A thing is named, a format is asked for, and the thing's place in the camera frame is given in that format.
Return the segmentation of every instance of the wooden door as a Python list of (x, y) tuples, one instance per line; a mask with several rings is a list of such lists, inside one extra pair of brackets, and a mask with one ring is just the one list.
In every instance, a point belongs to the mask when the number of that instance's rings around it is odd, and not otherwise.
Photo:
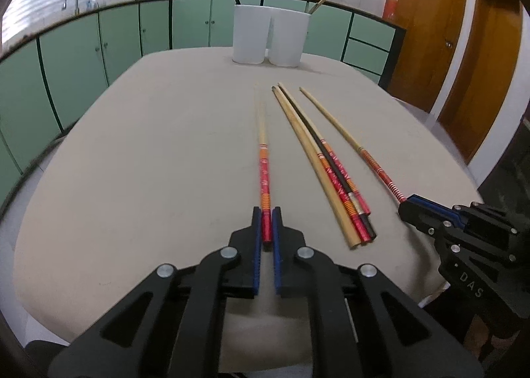
[(55, 28), (39, 39), (50, 95), (62, 126), (68, 127), (109, 86), (97, 14)]
[(132, 4), (99, 13), (109, 85), (141, 58), (138, 9), (138, 5)]
[(169, 1), (140, 4), (141, 53), (169, 50)]
[(207, 48), (211, 0), (173, 0), (173, 49)]
[(464, 60), (439, 121), (466, 163), (503, 104), (519, 56), (519, 0), (477, 0)]
[(0, 64), (0, 130), (22, 170), (61, 133), (44, 86), (36, 40)]
[[(261, 0), (239, 0), (241, 4), (259, 6)], [(212, 0), (210, 46), (232, 46), (234, 36), (234, 0)]]
[(304, 53), (312, 53), (340, 61), (348, 38), (351, 12), (330, 6), (320, 6), (311, 15)]
[(398, 0), (396, 23), (406, 28), (389, 92), (430, 112), (452, 61), (466, 0)]

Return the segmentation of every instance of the green cabinet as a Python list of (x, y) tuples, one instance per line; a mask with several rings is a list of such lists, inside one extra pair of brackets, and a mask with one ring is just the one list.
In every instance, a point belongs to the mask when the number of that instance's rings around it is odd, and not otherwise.
[(36, 40), (0, 64), (0, 130), (22, 170), (60, 134), (42, 79)]
[(263, 0), (263, 5), (268, 7), (279, 7), (280, 9), (304, 12), (307, 1), (303, 0)]
[(340, 61), (351, 15), (351, 12), (336, 7), (320, 6), (309, 20), (304, 52)]
[(141, 58), (138, 9), (139, 6), (133, 4), (99, 13), (109, 84)]
[(109, 86), (97, 14), (69, 22), (39, 38), (51, 99), (61, 124), (68, 127)]
[(19, 177), (20, 172), (0, 138), (0, 203), (5, 200)]
[(356, 40), (362, 40), (378, 48), (390, 51), (395, 34), (396, 30), (390, 25), (359, 14), (353, 16), (350, 37)]
[[(259, 6), (261, 0), (239, 0), (241, 4)], [(234, 0), (212, 0), (210, 46), (232, 46), (234, 34)]]
[(206, 48), (211, 0), (173, 0), (173, 49)]
[(169, 1), (140, 4), (142, 54), (169, 50)]

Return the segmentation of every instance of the drawer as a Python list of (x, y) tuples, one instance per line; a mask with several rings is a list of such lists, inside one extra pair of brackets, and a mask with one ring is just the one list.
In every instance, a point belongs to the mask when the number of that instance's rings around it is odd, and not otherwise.
[(343, 61), (354, 67), (361, 67), (372, 73), (381, 75), (383, 74), (388, 56), (388, 52), (377, 49), (369, 44), (349, 39)]
[(377, 75), (377, 74), (372, 73), (372, 72), (367, 72), (366, 70), (361, 70), (360, 68), (356, 68), (356, 67), (354, 67), (354, 69), (356, 69), (357, 72), (362, 73), (364, 76), (366, 76), (368, 79), (370, 79), (376, 85), (379, 84), (379, 80), (381, 79), (380, 75)]
[(350, 37), (390, 51), (396, 30), (389, 25), (355, 14), (351, 25)]

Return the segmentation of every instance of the upper cabinet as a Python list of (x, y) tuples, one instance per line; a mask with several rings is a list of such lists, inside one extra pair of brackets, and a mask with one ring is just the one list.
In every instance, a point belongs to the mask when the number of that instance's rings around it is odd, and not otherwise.
[(139, 9), (133, 4), (99, 13), (109, 85), (141, 58)]
[(22, 170), (61, 133), (42, 78), (37, 43), (28, 43), (0, 64), (0, 130)]
[(107, 89), (97, 14), (39, 37), (42, 64), (63, 127), (77, 121)]

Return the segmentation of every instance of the beige tablecloth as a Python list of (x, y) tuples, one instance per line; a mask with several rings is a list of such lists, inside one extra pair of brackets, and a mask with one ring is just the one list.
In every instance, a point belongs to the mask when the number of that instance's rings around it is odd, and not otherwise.
[[(60, 146), (27, 208), (14, 282), (37, 320), (72, 340), (160, 263), (182, 268), (227, 244), (259, 205), (254, 88), (266, 101), (273, 206), (336, 263), (370, 262), (415, 300), (443, 279), (430, 240), (297, 89), (304, 86), (369, 150), (405, 195), (446, 206), (480, 199), (449, 152), (353, 68), (304, 55), (299, 68), (237, 65), (231, 48), (151, 54), (94, 103)], [(378, 233), (349, 250), (306, 155), (270, 91), (283, 82), (335, 149)], [(221, 368), (309, 361), (307, 307), (281, 300), (262, 255), (254, 300), (229, 301)]]

